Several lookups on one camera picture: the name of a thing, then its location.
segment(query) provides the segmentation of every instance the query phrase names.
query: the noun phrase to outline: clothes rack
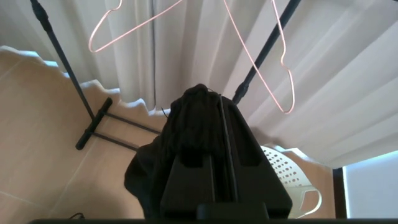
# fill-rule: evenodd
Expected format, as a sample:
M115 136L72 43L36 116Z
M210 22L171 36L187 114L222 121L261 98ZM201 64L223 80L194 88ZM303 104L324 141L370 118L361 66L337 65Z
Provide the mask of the clothes rack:
M66 58L65 54L63 53L62 47L57 39L57 37L55 36L51 23L49 21L49 17L45 11L45 9L41 6L41 4L38 2L38 0L30 0L31 4L32 4L32 9L33 12L36 16L36 18L39 20L39 22L41 23L44 31L46 31L52 45L54 46L55 51L57 52L58 56L60 57L66 71L69 74L70 80L73 83L73 86L75 87L80 99L82 100L87 113L89 114L90 118L91 118L91 123L88 125L88 127L85 129L83 135L81 136L81 138L78 140L78 142L76 143L76 149L78 150L82 150L84 148L84 146L86 145L87 141L90 139L90 137L92 136L96 136L98 138L104 139L105 141L109 141L112 143L115 143L117 145L120 145L122 147L126 147L128 149L131 149L133 151L136 151L138 149L139 146L135 146L135 145L131 145L131 144L127 144L125 142L121 142L117 139L114 139L112 137L109 136L105 136L101 133L97 133L96 132L96 128L98 127L98 125L100 124L100 122L102 121L104 116L108 116L110 118L113 119L117 119L119 121L125 122L127 124L136 126L138 128L144 129L146 131L150 131L152 133L155 134L160 134L160 131L146 127L142 124L130 121L126 118L122 118L118 115L109 113L109 107L112 105L113 101L111 98L107 98L105 100L105 102L103 103L102 107L98 110L97 114L94 115L93 110L91 109L90 105L88 104L88 101L84 95L83 90L81 89L79 82L76 79L76 76L69 64L68 59ZM280 22L282 24L282 27L284 27L286 25L286 23L289 21L290 17L292 16L292 14L294 13L297 5L299 4L300 0L290 0L285 11L282 13L281 17L280 17ZM269 53L269 51L271 50L272 46L275 44L275 41L277 40L279 36L279 31L277 28L277 25L275 25L274 30L271 32L270 37L268 38L266 44L264 45L264 47L261 50L260 55L258 56L258 58L256 59L256 65L257 67L259 67L261 65L261 63L264 61L264 59L267 57L267 54ZM242 84L240 84L240 86L238 87L238 89L236 90L236 94L234 96L234 100L233 102L235 104L238 104L240 99L246 94L249 84L251 82L251 80L253 79L253 76L256 74L256 71L254 70L254 68L250 69L247 77L245 78L245 80L242 82Z

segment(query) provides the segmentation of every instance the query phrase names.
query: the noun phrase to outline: tile floor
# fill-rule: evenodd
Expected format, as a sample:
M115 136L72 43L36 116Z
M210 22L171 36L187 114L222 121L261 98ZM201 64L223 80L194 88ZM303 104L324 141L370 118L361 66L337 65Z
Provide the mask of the tile floor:
M165 123L164 116L149 116L143 105L125 107L118 94L108 94L98 85L84 92L93 111L110 96L110 110L120 116L158 130ZM0 51L0 105L0 223L66 218L76 212L90 218L143 217L137 199L123 186L135 152L97 138L82 151L75 149L90 118L70 80L57 68ZM98 131L138 146L155 138L111 118L105 118ZM312 217L333 218L331 170L292 158L306 167L308 177L325 194L322 208Z

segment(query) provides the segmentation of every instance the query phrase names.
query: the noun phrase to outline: laundry basket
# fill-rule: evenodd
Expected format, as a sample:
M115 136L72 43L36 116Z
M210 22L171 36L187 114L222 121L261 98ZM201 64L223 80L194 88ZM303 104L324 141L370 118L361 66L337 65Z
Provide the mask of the laundry basket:
M289 218L300 218L316 212L322 204L322 195L319 190L311 184L303 170L293 160L282 153L264 146L261 146L261 149L293 201L293 207L289 213ZM302 211L301 208L304 203L305 193L310 191L318 192L319 199L314 209L305 212Z

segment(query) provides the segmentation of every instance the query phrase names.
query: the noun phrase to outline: pink hanger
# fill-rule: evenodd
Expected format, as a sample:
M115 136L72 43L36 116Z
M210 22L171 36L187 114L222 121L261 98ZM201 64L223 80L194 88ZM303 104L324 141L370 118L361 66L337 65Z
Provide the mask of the pink hanger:
M96 34L98 28L100 27L100 25L102 24L102 22L106 19L106 17L109 15L109 13L111 13L112 11L118 10L118 9L122 6L123 0L120 0L119 5L118 5L116 8L114 8L114 9L108 10L108 11L104 14L104 16L101 18L101 20L99 21L99 23L97 24L97 26L94 28L94 31L93 31L93 33L91 34L90 39L89 39L89 41L88 41L88 48L89 48L90 52L97 53L97 52L99 52L99 51L105 49L106 47L110 46L111 44L115 43L116 41L122 39L124 36L130 34L131 32L137 30L138 28L142 27L143 25L145 25L145 24L149 23L150 21L153 21L154 19L158 18L159 16L165 14L167 11L169 11L170 9L172 9L173 7L175 7L176 5L178 5L179 3L181 3L182 1L183 1L183 0L178 0L176 3L174 3L173 5L171 5L170 7L168 7L167 9L165 9L164 11L162 11L161 13L159 13L158 15L156 15L156 16L154 16L154 17L148 19L147 21L143 22L142 24L139 24L138 26L136 26L136 27L134 27L133 29L127 31L125 34L120 35L119 37L117 37L116 39L110 41L109 43L105 44L104 46L100 47L99 49L93 50L93 48L92 48L93 38L94 38L94 36L95 36L95 34ZM241 37L241 34L240 34L239 31L238 31L238 28L236 27L235 21L234 21L232 15L231 15L231 11L229 10L229 7L228 7L228 4L226 3L226 0L223 0L223 1L224 1L225 8L226 8L226 10L227 10L227 13L228 13L228 15L229 15L229 18L231 19L232 25L233 25L234 28L235 28L236 34L238 35L238 37L239 37L239 39L240 39L240 41L241 41L241 43L242 43L243 49L245 50L246 54L248 55L248 57L249 57L249 59L250 59L250 62L252 63L252 65L253 65L254 69L256 70L257 74L260 76L260 79L261 79L262 83L263 83L264 86L267 88L267 91L269 92L270 96L271 96L272 99L274 100L274 102L275 102L275 104L277 105L277 107L281 110L281 112L283 112L284 114L290 114L290 113L293 111L294 105L295 105L294 83L293 83L292 72L290 71L290 69L289 69L289 68L285 65L285 63L284 63L284 58L285 58L285 54L286 54L286 41L285 41L285 35L284 35L284 31L283 31L283 29L282 29L282 25L280 24L279 14L278 14L278 10L277 10L277 8L276 8L275 0L271 0L271 3L272 3L272 6L273 6L273 8L274 8L274 13L275 13L275 17L276 17L276 21L277 21L279 33L280 33L280 38L282 39L282 44L283 44L283 48L284 48L284 50L283 50L283 52L282 52L282 55L280 56L280 65L281 65L284 69L286 69L287 73L289 74L290 86L291 86L291 88L292 88L292 104L291 104L291 106L290 106L290 109L287 110L287 111L285 111L285 110L281 107L281 105L279 104L278 100L276 99L276 97L274 96L274 94L271 92L271 89L268 87L267 82L266 82L265 79L262 77L262 75L261 75L259 69L257 68L256 64L254 63L253 58L251 57L251 55L250 55L250 53L249 53L248 48L246 47L246 44L244 43L244 41L243 41L243 39L242 39L242 37Z

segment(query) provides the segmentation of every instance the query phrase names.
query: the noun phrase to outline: black garment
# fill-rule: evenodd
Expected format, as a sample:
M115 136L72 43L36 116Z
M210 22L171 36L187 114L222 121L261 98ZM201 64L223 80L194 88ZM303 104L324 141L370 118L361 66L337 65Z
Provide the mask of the black garment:
M190 159L212 153L222 157L223 130L219 95L199 84L171 105L162 133L138 149L124 186L138 198L145 218L160 217L160 201L176 154Z

